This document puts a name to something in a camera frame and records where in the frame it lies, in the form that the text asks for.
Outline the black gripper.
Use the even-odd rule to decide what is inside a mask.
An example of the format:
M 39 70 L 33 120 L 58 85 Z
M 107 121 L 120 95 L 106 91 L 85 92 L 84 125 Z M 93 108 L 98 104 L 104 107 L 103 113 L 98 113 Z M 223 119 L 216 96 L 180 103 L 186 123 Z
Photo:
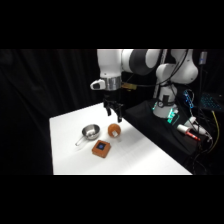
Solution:
M 107 111 L 107 115 L 111 116 L 111 111 L 114 111 L 117 114 L 118 123 L 122 122 L 122 110 L 124 104 L 122 103 L 121 91 L 105 91 L 103 97 L 104 108 Z

